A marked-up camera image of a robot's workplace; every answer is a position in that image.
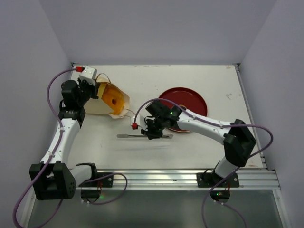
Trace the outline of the metal tongs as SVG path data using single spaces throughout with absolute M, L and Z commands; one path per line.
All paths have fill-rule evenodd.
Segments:
M 167 135 L 162 135 L 162 136 L 147 136 L 147 135 L 130 135 L 130 134 L 117 134 L 117 138 L 148 138 L 149 140 L 152 139 L 172 139 L 173 135 L 172 134 L 167 134 Z

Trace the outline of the white paper bag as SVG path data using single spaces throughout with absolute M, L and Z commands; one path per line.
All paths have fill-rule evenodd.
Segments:
M 135 114 L 130 109 L 130 97 L 113 84 L 105 73 L 100 73 L 96 80 L 100 83 L 97 99 L 90 99 L 84 106 L 87 114 L 109 115 L 113 119 L 120 119 L 128 115 L 129 112 Z

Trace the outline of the fake orange ring donut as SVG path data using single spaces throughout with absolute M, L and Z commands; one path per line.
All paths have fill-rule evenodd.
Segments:
M 102 100 L 112 109 L 113 115 L 119 115 L 124 109 L 124 96 L 114 85 L 105 87 Z

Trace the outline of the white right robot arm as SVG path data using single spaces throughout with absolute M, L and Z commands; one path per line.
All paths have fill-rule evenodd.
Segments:
M 223 186 L 228 175 L 238 167 L 244 167 L 256 145 L 248 126 L 241 120 L 224 122 L 199 115 L 189 109 L 173 104 L 165 106 L 160 99 L 153 99 L 146 106 L 150 114 L 144 119 L 142 134 L 148 139 L 159 139 L 165 128 L 188 130 L 211 138 L 224 147 L 224 157 L 206 178 L 210 184 Z

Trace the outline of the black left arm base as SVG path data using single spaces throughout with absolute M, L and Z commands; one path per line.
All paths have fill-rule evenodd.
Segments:
M 79 185 L 81 199 L 86 202 L 96 202 L 102 196 L 102 188 L 111 188 L 113 186 L 113 176 L 92 181 L 84 182 Z

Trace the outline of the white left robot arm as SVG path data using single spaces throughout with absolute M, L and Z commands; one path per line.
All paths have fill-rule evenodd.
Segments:
M 94 163 L 80 163 L 69 169 L 66 162 L 84 118 L 84 105 L 97 99 L 99 83 L 90 79 L 67 80 L 61 85 L 58 126 L 53 141 L 40 163 L 31 165 L 29 174 L 38 200 L 73 198 L 76 187 L 94 186 L 99 175 Z

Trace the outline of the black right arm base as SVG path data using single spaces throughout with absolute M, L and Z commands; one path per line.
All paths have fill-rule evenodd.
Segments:
M 211 169 L 207 169 L 204 172 L 196 173 L 197 186 L 199 188 L 212 188 L 219 181 L 222 180 L 221 177 L 215 174 Z M 222 190 L 212 190 L 209 194 L 210 197 L 216 202 L 227 203 L 230 199 L 230 190 L 232 188 L 239 188 L 238 175 L 235 173 L 231 175 L 227 180 L 220 183 L 217 188 L 222 188 Z

